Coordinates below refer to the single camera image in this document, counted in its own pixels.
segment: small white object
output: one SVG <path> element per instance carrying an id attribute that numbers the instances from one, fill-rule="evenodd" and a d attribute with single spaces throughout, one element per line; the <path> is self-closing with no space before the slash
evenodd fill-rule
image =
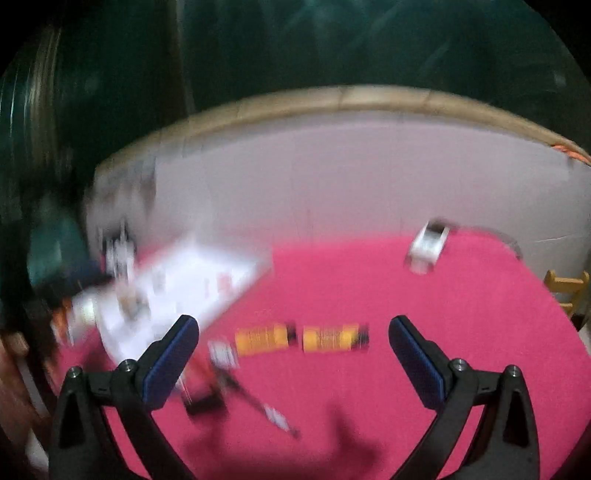
<path id="1" fill-rule="evenodd" d="M 209 358 L 219 368 L 238 368 L 238 359 L 232 345 L 226 342 L 208 342 Z"/>
<path id="2" fill-rule="evenodd" d="M 71 345 L 86 338 L 86 334 L 96 325 L 99 316 L 96 299 L 99 290 L 89 288 L 72 297 L 72 309 L 66 313 L 67 335 Z"/>
<path id="3" fill-rule="evenodd" d="M 450 227 L 428 222 L 413 240 L 408 251 L 408 260 L 412 272 L 424 275 L 433 268 L 449 235 Z"/>
<path id="4" fill-rule="evenodd" d="M 264 405 L 264 407 L 267 418 L 271 423 L 277 425 L 281 430 L 285 430 L 286 432 L 290 431 L 290 425 L 287 423 L 287 419 L 281 413 L 269 405 Z"/>
<path id="5" fill-rule="evenodd" d="M 131 279 L 134 272 L 135 251 L 132 242 L 115 239 L 107 244 L 105 253 L 106 271 L 115 278 Z"/>

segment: pink table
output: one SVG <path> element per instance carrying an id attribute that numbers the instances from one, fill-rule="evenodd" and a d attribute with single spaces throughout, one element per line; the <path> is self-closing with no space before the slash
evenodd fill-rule
<path id="1" fill-rule="evenodd" d="M 277 249 L 263 278 L 202 335 L 233 338 L 239 326 L 277 320 L 301 327 L 367 323 L 366 352 L 301 349 L 241 359 L 236 376 L 301 430 L 294 440 L 240 398 L 226 414 L 189 419 L 177 397 L 154 417 L 200 480 L 389 479 L 424 434 L 423 408 L 388 344 L 392 317 L 406 314 L 451 358 L 477 369 L 523 370 L 537 421 L 541 479 L 562 464 L 591 419 L 591 360 L 542 283 L 494 238 L 450 237 L 436 269 L 404 266 L 411 238 Z M 96 348 L 64 353 L 67 367 Z M 461 462 L 478 422 L 474 408 L 443 473 Z M 108 412 L 128 465 L 146 475 Z"/>

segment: blue gripper pad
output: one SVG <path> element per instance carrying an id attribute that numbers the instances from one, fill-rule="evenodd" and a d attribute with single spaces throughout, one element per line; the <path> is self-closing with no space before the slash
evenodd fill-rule
<path id="1" fill-rule="evenodd" d="M 392 350 L 423 406 L 430 410 L 439 410 L 449 392 L 449 385 L 446 384 L 452 380 L 447 358 L 433 342 L 427 342 L 404 315 L 391 320 L 388 337 Z"/>
<path id="2" fill-rule="evenodd" d="M 199 341 L 197 320 L 181 315 L 138 360 L 135 387 L 149 411 L 164 406 Z"/>

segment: metal screw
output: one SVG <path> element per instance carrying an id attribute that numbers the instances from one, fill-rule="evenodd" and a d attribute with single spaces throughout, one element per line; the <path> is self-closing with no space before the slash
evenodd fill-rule
<path id="1" fill-rule="evenodd" d="M 452 368 L 458 372 L 463 372 L 467 370 L 470 365 L 466 362 L 463 358 L 455 358 L 452 360 Z"/>
<path id="2" fill-rule="evenodd" d="M 135 368 L 135 363 L 135 360 L 123 360 L 119 367 L 121 367 L 124 372 L 131 372 Z"/>
<path id="3" fill-rule="evenodd" d="M 521 369 L 517 365 L 509 365 L 507 368 L 505 368 L 505 372 L 507 372 L 512 377 L 521 376 Z"/>
<path id="4" fill-rule="evenodd" d="M 69 378 L 77 378 L 82 375 L 82 369 L 80 367 L 72 367 L 68 370 Z"/>

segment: white backdrop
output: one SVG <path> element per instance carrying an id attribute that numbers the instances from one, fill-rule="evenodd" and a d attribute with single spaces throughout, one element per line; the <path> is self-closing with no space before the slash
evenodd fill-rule
<path id="1" fill-rule="evenodd" d="M 140 246 L 187 231 L 257 244 L 415 233 L 430 218 L 514 237 L 540 278 L 591 248 L 591 168 L 515 135 L 390 112 L 300 115 L 169 136 L 99 170 L 91 248 L 124 216 Z"/>

